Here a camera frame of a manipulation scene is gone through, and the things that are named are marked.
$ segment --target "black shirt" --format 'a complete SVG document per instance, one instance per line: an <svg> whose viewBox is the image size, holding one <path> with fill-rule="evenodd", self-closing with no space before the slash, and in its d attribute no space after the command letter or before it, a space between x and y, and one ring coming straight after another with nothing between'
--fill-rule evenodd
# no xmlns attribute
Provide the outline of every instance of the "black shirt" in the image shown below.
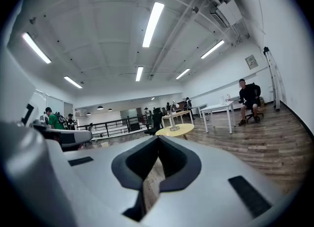
<svg viewBox="0 0 314 227"><path fill-rule="evenodd" d="M261 88L256 84L248 84L245 85L245 89L241 89L239 93L240 100L242 101L243 99L245 99L246 101L255 100L256 96L260 96Z"/></svg>
<svg viewBox="0 0 314 227"><path fill-rule="evenodd" d="M75 130L75 125L71 126L71 124L75 124L76 122L73 119L68 119L68 128L69 130Z"/></svg>
<svg viewBox="0 0 314 227"><path fill-rule="evenodd" d="M183 108L192 109L192 103L190 100L184 102Z"/></svg>

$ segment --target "shoes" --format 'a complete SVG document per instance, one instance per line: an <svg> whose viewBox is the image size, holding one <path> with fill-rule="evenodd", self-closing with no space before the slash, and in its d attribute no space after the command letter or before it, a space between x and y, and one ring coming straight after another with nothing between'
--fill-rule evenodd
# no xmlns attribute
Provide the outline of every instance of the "shoes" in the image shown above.
<svg viewBox="0 0 314 227"><path fill-rule="evenodd" d="M246 120L245 119L242 119L239 123L239 126L242 126L242 125L245 125L246 124Z"/></svg>
<svg viewBox="0 0 314 227"><path fill-rule="evenodd" d="M255 123L259 123L259 118L258 118L258 116L256 116L256 117L253 117L254 118L254 121L255 121Z"/></svg>

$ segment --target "white wall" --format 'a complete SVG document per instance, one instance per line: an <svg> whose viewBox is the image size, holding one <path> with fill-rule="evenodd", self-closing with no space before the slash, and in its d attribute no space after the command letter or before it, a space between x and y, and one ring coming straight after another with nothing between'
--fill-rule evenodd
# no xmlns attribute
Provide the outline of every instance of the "white wall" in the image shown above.
<svg viewBox="0 0 314 227"><path fill-rule="evenodd" d="M287 105L314 132L314 51L311 29L293 0L235 0L257 44L267 46L278 65Z"/></svg>
<svg viewBox="0 0 314 227"><path fill-rule="evenodd" d="M87 125L90 123L102 123L107 121L119 120L120 111L141 108L142 114L144 114L144 109L147 107L148 110L153 112L153 108L164 107L167 102L172 102L172 100L182 101L182 93L163 95L160 97L155 97L154 100L149 99L138 99L138 100L127 100L120 102L113 102L109 104L101 104L103 110L97 110L98 105L92 107L84 107L84 113L90 112L91 115L86 117L80 117L79 125Z"/></svg>
<svg viewBox="0 0 314 227"><path fill-rule="evenodd" d="M121 79L114 84L100 81L91 85L86 83L83 89L78 93L76 108L182 92L179 82L145 79L140 82Z"/></svg>
<svg viewBox="0 0 314 227"><path fill-rule="evenodd" d="M183 101L183 93L175 93L159 97L160 107L165 107L167 105L167 102L172 105L173 100L175 100L176 102Z"/></svg>
<svg viewBox="0 0 314 227"><path fill-rule="evenodd" d="M250 70L245 59L254 55L258 67ZM239 95L239 79L247 84L254 82L261 87L261 96L265 102L272 101L268 87L272 86L269 70L260 49L248 40L231 47L223 54L209 62L207 68L186 79L183 84L183 96L192 100L192 106L219 103L219 96Z"/></svg>
<svg viewBox="0 0 314 227"><path fill-rule="evenodd" d="M27 72L27 76L29 78L29 80L34 84L34 86L36 86L36 89L48 94L49 96L52 96L54 98L63 100L67 103L70 104L74 104L76 102L76 97L74 94L70 93L69 91L65 91L63 89L60 89L59 87L48 83L34 75L32 75L31 73Z"/></svg>

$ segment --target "bag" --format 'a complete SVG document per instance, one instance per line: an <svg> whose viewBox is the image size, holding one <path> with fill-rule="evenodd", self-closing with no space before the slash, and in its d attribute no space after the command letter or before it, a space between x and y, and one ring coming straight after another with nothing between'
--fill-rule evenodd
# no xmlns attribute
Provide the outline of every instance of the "bag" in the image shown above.
<svg viewBox="0 0 314 227"><path fill-rule="evenodd" d="M67 122L67 120L60 114L60 112L55 112L54 114L57 116L59 123L64 124Z"/></svg>

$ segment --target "black rectangular panel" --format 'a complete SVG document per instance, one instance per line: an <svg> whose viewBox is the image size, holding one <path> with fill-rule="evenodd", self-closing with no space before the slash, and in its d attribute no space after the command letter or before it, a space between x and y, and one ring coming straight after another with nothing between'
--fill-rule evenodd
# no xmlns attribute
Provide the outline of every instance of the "black rectangular panel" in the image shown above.
<svg viewBox="0 0 314 227"><path fill-rule="evenodd" d="M87 162L91 162L93 160L94 160L93 158L87 156L87 157L83 157L83 158L79 158L79 159L70 160L69 164L70 164L70 166L76 166L76 165L81 165L81 164L84 164Z"/></svg>
<svg viewBox="0 0 314 227"><path fill-rule="evenodd" d="M228 181L254 218L271 208L271 205L243 176L235 176Z"/></svg>

